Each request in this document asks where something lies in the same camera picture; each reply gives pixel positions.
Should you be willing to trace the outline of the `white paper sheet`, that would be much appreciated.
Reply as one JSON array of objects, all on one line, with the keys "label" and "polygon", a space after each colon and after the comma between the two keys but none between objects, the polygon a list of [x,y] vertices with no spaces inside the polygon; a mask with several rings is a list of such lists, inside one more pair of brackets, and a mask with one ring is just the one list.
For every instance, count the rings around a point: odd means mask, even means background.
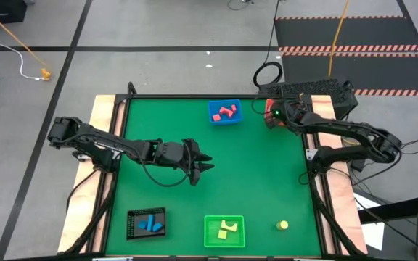
[{"label": "white paper sheet", "polygon": [[[377,202],[373,202],[372,200],[367,199],[366,197],[361,196],[357,193],[354,193],[353,195],[354,195],[358,210],[380,206],[380,204],[378,204]],[[366,245],[381,251],[382,245],[383,245],[385,224],[384,223],[363,224],[362,230],[363,230],[364,240],[366,242]]]}]

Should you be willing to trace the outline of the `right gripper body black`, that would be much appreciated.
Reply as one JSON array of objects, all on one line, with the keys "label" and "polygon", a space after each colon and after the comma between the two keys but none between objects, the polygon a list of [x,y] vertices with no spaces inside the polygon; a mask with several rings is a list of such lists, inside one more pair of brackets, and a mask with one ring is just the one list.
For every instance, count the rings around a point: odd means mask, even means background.
[{"label": "right gripper body black", "polygon": [[268,119],[271,125],[305,125],[304,103],[299,100],[273,99],[268,108]]}]

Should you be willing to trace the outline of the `red plastic basket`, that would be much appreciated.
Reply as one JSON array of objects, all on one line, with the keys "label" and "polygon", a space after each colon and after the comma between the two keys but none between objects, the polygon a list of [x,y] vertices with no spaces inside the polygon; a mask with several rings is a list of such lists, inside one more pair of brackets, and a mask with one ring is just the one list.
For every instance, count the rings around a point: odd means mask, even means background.
[{"label": "red plastic basket", "polygon": [[269,129],[286,127],[286,109],[283,102],[267,99],[264,112],[264,122]]}]

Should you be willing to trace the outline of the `black hazard-striped floor mat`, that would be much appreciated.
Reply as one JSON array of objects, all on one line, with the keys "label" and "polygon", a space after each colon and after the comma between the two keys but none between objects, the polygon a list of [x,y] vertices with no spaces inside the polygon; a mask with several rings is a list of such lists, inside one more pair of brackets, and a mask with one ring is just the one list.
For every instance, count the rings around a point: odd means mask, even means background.
[{"label": "black hazard-striped floor mat", "polygon": [[291,82],[337,78],[361,96],[418,96],[418,54],[291,54],[282,65]]},{"label": "black hazard-striped floor mat", "polygon": [[418,34],[403,16],[280,17],[282,55],[418,54]]}]

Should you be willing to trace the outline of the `black mesh computer case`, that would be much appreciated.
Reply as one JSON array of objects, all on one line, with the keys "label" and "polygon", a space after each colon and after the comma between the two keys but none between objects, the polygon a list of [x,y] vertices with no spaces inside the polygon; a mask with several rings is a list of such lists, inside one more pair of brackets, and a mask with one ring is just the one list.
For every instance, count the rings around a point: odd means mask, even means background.
[{"label": "black mesh computer case", "polygon": [[301,94],[330,96],[338,120],[344,119],[357,106],[354,87],[349,80],[328,78],[302,83],[270,83],[259,87],[262,98],[298,98]]}]

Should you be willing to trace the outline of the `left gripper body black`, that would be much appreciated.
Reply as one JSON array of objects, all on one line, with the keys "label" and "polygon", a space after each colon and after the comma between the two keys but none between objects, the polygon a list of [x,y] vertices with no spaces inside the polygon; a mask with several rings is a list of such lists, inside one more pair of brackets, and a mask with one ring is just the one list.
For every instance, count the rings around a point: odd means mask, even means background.
[{"label": "left gripper body black", "polygon": [[196,141],[165,142],[157,146],[155,165],[161,167],[180,168],[186,174],[193,172],[192,162],[197,153]]}]

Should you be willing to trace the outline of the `black table frame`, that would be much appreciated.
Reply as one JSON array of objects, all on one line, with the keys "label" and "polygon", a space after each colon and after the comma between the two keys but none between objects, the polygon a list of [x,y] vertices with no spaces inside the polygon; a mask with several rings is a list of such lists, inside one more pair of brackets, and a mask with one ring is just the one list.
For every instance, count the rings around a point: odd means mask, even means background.
[{"label": "black table frame", "polygon": [[[309,136],[268,129],[257,110],[261,102],[241,101],[243,118],[234,125],[209,121],[210,95],[135,96],[124,117],[126,138],[194,138],[213,158],[214,168],[196,186],[179,171],[142,167],[122,159],[108,212],[99,223],[94,251],[107,256],[319,257],[342,254],[306,182]],[[166,208],[166,235],[126,238],[129,210]],[[242,215],[245,247],[204,247],[206,215]],[[289,227],[279,231],[276,224]]]}]

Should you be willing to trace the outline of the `wooden table side board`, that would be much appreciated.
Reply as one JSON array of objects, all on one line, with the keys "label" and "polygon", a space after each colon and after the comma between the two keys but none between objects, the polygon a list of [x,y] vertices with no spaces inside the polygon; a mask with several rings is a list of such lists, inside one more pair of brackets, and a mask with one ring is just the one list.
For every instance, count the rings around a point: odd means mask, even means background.
[{"label": "wooden table side board", "polygon": [[[311,101],[313,111],[316,114],[325,119],[335,119],[335,111],[330,96],[312,95]],[[333,149],[343,147],[340,136],[328,133],[319,133],[318,136],[321,146],[330,146]],[[336,162],[332,165],[332,168],[327,173],[327,180],[335,219],[355,246],[364,254],[367,254],[348,166],[345,162]]]},{"label": "wooden table side board", "polygon": [[[115,105],[114,95],[98,95],[94,100],[89,124],[102,131],[120,133],[120,126],[115,127],[113,120],[123,118],[124,105]],[[111,173],[93,170],[91,161],[78,163],[75,175],[75,191],[69,200],[58,252],[67,251],[81,236],[100,205],[104,203],[112,182]]]}]

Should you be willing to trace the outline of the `green plastic basket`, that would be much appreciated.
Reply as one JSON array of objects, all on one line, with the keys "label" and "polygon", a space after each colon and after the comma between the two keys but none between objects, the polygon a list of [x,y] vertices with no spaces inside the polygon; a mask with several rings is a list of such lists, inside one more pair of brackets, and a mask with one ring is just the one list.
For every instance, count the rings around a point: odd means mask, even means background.
[{"label": "green plastic basket", "polygon": [[[221,221],[228,224],[238,223],[237,232],[226,231],[226,239],[220,239],[218,232]],[[204,247],[206,248],[243,248],[245,247],[245,219],[242,215],[206,215],[204,217]]]}]

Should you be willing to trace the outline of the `black plastic basket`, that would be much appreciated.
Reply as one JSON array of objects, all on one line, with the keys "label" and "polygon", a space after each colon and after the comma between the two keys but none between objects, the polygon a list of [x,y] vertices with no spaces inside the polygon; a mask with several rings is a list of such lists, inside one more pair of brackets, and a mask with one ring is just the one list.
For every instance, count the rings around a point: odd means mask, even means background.
[{"label": "black plastic basket", "polygon": [[[148,221],[149,215],[155,216],[155,223],[161,223],[163,225],[163,228],[160,231],[150,232],[147,229],[139,228],[139,222],[142,220]],[[155,207],[149,209],[129,210],[127,212],[126,238],[128,240],[164,235],[166,235],[166,208]]]}]

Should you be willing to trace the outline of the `blue plastic basket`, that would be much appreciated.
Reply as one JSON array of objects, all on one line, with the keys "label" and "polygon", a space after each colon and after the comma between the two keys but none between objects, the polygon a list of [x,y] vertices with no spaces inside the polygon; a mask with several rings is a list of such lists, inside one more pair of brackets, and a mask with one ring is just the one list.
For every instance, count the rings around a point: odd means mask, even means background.
[{"label": "blue plastic basket", "polygon": [[[231,110],[231,106],[235,104],[237,107],[237,111],[234,112],[232,118],[228,118],[226,115],[220,115],[219,110],[222,107]],[[237,124],[242,121],[242,105],[239,99],[226,99],[226,100],[214,100],[208,102],[208,113],[210,117],[210,122],[213,125],[230,125],[230,124]],[[214,121],[212,116],[215,114],[219,114],[221,119],[219,121]]]}]

